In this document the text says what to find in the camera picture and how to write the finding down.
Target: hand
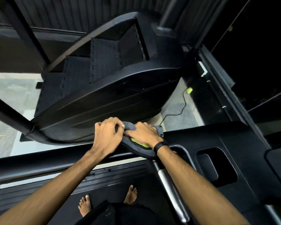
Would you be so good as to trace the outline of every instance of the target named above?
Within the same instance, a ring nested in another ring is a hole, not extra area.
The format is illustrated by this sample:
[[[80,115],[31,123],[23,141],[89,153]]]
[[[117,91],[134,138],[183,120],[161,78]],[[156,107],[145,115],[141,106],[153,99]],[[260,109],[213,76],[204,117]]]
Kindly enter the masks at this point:
[[[151,148],[163,139],[158,135],[155,127],[152,127],[148,123],[138,122],[135,124],[136,130],[126,130],[125,135],[128,135],[136,139],[139,143],[147,144]]]
[[[123,138],[124,128],[125,125],[117,117],[97,122],[92,150],[102,152],[104,157],[114,152]]]

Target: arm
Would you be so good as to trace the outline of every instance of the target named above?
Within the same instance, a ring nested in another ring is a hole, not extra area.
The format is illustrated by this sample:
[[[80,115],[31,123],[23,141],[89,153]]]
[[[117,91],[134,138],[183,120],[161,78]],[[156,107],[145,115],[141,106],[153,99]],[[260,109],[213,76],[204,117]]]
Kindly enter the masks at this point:
[[[153,148],[163,139],[156,129],[146,123],[137,123],[136,130],[126,134],[138,142]],[[210,182],[197,173],[168,146],[157,152],[181,197],[201,225],[233,224],[245,225],[249,222]]]
[[[73,166],[1,215],[0,225],[47,224],[86,175],[108,154],[115,151],[122,140],[123,132],[124,125],[116,117],[96,123],[93,147]]]

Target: black wristband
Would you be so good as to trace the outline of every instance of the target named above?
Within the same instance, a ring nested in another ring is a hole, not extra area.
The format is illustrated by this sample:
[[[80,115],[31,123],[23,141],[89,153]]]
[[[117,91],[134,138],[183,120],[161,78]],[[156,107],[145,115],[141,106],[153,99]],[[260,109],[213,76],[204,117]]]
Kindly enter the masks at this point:
[[[168,146],[168,144],[165,140],[157,143],[153,148],[154,152],[157,154],[158,149],[160,149],[162,146],[165,146],[165,145]]]

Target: forearm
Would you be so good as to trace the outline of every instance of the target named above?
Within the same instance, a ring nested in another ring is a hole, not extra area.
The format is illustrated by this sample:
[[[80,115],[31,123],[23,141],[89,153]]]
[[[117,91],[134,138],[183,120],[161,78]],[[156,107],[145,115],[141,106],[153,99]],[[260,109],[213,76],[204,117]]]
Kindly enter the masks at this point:
[[[204,177],[167,146],[158,150],[161,159],[183,200],[201,225],[249,222]]]
[[[73,166],[1,215],[0,225],[47,224],[74,189],[103,158],[102,152],[89,150]]]

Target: stair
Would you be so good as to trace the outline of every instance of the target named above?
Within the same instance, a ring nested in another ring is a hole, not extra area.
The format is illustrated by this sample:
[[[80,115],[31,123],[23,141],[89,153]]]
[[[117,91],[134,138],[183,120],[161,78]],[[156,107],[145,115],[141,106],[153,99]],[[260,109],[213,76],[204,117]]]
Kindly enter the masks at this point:
[[[90,58],[67,56],[63,72],[46,74],[34,117],[87,85],[146,60],[136,25],[120,40],[92,38],[90,46]]]

